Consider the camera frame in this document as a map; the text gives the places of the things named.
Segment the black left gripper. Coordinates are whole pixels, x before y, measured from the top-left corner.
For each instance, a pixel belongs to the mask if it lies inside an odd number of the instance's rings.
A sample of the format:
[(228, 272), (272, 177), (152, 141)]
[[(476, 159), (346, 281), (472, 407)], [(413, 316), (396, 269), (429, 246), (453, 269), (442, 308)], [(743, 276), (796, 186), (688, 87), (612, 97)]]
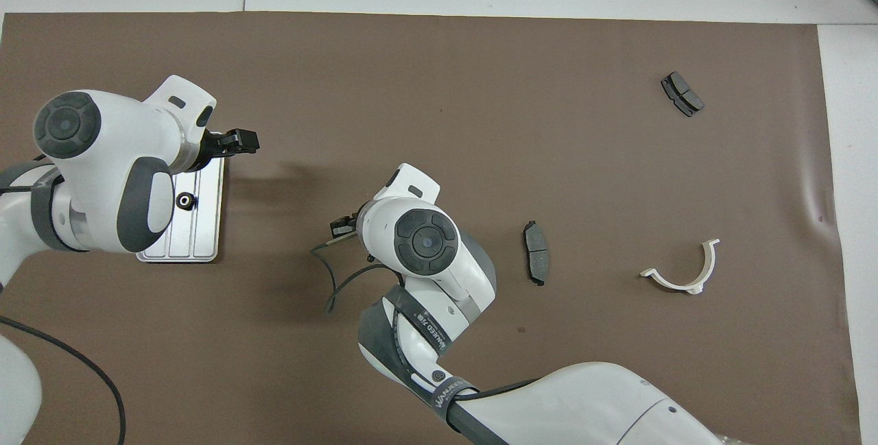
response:
[(198, 172), (209, 164), (211, 158), (254, 154), (259, 148), (258, 135), (251, 130), (236, 128), (223, 134), (195, 128), (194, 133), (184, 132), (184, 171)]

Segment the silver metal tray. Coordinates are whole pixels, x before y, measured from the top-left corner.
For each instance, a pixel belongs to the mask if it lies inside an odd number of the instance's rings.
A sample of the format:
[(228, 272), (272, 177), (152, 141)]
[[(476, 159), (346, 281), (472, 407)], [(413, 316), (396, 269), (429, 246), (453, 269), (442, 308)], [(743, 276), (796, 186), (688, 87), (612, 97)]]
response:
[[(156, 243), (136, 257), (142, 263), (210, 263), (217, 256), (222, 220), (225, 160), (216, 158), (198, 172), (172, 177), (174, 213), (169, 226)], [(190, 192), (197, 196), (191, 211), (176, 207), (176, 196)]]

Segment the brown table mat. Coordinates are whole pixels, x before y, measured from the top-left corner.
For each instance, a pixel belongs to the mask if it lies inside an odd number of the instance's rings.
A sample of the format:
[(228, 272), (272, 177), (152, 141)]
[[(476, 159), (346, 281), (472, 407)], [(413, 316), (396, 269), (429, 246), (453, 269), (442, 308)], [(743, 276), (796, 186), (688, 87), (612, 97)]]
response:
[[(662, 89), (678, 72), (705, 104)], [(178, 74), (208, 123), (258, 133), (226, 164), (216, 263), (41, 252), (0, 314), (96, 361), (126, 445), (466, 445), (370, 367), (359, 314), (380, 269), (324, 313), (310, 249), (407, 162), (486, 249), (498, 293), (441, 364), (481, 389), (585, 361), (627, 367), (712, 431), (860, 445), (813, 25), (359, 14), (9, 16), (0, 168), (67, 90), (147, 97)], [(549, 276), (527, 274), (523, 229)], [(718, 238), (699, 295), (686, 285)]]

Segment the long narrow grey brake pad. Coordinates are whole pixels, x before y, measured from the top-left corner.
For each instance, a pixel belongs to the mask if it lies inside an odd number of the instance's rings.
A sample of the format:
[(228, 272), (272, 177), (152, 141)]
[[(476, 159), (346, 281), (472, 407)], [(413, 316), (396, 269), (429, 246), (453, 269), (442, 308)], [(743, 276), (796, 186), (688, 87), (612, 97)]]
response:
[(523, 229), (527, 255), (527, 274), (537, 286), (545, 286), (549, 276), (549, 248), (545, 233), (536, 221), (531, 220)]

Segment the short wide grey brake pad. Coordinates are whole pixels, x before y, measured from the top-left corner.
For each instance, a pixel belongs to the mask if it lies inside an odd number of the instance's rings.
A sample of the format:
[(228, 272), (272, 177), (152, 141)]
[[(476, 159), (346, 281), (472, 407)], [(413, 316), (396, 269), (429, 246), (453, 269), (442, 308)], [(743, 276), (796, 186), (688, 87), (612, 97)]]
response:
[(675, 107), (685, 116), (692, 117), (704, 110), (705, 104), (702, 99), (693, 92), (689, 83), (678, 72), (671, 72), (663, 77), (661, 86)]

